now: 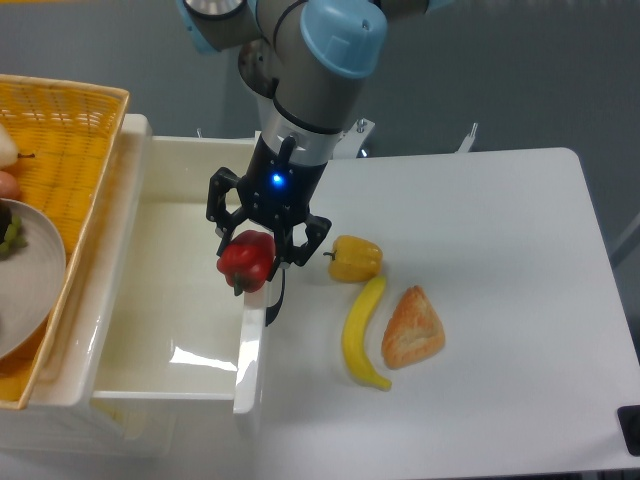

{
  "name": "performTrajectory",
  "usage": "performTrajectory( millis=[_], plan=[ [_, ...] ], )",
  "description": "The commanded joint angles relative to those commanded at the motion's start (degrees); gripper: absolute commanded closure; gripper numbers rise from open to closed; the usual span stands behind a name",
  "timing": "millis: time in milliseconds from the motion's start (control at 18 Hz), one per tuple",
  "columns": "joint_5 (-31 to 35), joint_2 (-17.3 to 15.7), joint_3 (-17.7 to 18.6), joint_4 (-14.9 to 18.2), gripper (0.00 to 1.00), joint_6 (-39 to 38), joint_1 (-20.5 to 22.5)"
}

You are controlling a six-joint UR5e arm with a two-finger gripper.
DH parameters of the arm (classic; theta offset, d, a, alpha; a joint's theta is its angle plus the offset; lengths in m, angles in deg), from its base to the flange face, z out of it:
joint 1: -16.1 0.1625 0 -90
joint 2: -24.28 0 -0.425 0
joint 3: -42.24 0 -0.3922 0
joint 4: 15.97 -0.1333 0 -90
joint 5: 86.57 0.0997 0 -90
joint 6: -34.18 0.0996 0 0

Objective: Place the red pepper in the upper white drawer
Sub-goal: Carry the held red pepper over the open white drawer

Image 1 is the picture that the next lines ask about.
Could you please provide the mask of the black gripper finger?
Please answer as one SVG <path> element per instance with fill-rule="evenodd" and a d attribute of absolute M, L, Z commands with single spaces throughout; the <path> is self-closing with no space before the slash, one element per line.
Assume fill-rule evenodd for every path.
<path fill-rule="evenodd" d="M 243 206 L 234 212 L 227 210 L 226 195 L 238 187 L 240 178 L 227 167 L 221 167 L 209 180 L 206 219 L 216 225 L 221 238 L 218 253 L 223 253 L 232 240 L 236 228 L 248 219 Z"/>
<path fill-rule="evenodd" d="M 311 213 L 310 207 L 294 208 L 280 207 L 275 213 L 269 214 L 271 223 L 268 229 L 273 233 L 275 255 L 273 265 L 269 271 L 268 280 L 271 281 L 279 268 L 294 264 L 302 267 L 327 237 L 332 222 L 325 217 Z M 294 230 L 296 226 L 304 226 L 306 240 L 296 245 Z"/>

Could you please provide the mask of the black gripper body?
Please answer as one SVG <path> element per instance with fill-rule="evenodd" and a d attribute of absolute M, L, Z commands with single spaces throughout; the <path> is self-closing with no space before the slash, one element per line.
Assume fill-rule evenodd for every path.
<path fill-rule="evenodd" d="M 289 234 L 307 220 L 309 203 L 326 165 L 292 163 L 292 142 L 286 140 L 285 144 L 285 156 L 280 157 L 259 136 L 237 191 L 249 220 Z"/>

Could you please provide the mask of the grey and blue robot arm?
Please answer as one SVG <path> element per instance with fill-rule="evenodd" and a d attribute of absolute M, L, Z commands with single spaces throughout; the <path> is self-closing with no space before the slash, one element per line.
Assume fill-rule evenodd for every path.
<path fill-rule="evenodd" d="M 196 49 L 242 49 L 245 85 L 268 102 L 243 176 L 210 179 L 206 217 L 223 255 L 252 221 L 274 236 L 273 271 L 303 266 L 331 223 L 309 204 L 351 111 L 375 71 L 389 22 L 444 7 L 442 1 L 180 1 Z"/>

